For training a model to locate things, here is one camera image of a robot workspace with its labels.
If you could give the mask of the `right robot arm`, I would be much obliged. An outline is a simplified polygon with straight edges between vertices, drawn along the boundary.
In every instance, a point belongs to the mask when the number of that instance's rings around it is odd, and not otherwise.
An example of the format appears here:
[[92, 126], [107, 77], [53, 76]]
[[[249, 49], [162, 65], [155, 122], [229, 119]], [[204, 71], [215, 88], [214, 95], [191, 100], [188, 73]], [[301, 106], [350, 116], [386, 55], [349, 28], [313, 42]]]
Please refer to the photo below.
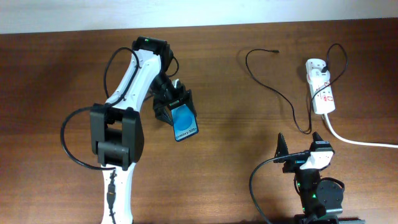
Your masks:
[[331, 144], [313, 133], [308, 150], [290, 154], [283, 134], [278, 134], [275, 158], [283, 163], [283, 173], [293, 173], [294, 186], [303, 208], [294, 216], [295, 223], [338, 223], [337, 215], [343, 212], [345, 185], [331, 177], [321, 177], [335, 155]]

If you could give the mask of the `blue Galaxy smartphone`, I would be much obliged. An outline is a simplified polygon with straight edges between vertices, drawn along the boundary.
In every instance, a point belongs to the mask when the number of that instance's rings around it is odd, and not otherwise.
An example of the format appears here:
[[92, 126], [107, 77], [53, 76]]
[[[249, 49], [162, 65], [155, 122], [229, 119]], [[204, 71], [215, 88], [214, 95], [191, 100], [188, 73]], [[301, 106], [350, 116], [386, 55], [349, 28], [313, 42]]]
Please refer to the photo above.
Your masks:
[[174, 108], [171, 114], [174, 136], [177, 142], [183, 141], [199, 132], [196, 117], [187, 105]]

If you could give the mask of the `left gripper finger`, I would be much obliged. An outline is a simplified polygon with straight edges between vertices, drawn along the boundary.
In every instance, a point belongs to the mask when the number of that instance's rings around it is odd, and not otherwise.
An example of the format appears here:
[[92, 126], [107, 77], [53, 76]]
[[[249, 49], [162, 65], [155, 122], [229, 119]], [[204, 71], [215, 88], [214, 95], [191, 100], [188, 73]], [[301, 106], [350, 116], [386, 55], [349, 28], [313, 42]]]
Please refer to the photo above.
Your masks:
[[187, 100], [186, 100], [185, 104], [188, 106], [189, 110], [193, 113], [194, 117], [196, 117], [197, 116], [197, 111], [196, 111], [195, 105], [193, 103], [193, 97], [192, 97], [192, 91], [191, 90], [187, 91]]
[[167, 108], [165, 106], [154, 108], [154, 113], [155, 113], [155, 118], [158, 119], [159, 121], [163, 121], [171, 126], [174, 125], [172, 117], [167, 111]]

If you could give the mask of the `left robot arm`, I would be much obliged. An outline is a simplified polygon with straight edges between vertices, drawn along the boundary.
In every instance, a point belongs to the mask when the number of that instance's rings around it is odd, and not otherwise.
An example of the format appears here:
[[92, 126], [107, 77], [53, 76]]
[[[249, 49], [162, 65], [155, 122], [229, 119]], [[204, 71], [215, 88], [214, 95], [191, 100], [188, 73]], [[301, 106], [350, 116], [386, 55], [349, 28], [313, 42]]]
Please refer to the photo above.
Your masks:
[[166, 74], [175, 60], [165, 40], [138, 37], [130, 64], [114, 93], [90, 111], [91, 146], [104, 179], [102, 223], [133, 223], [131, 188], [144, 149], [140, 110], [154, 94], [155, 118], [173, 127], [177, 142], [199, 132], [192, 92]]

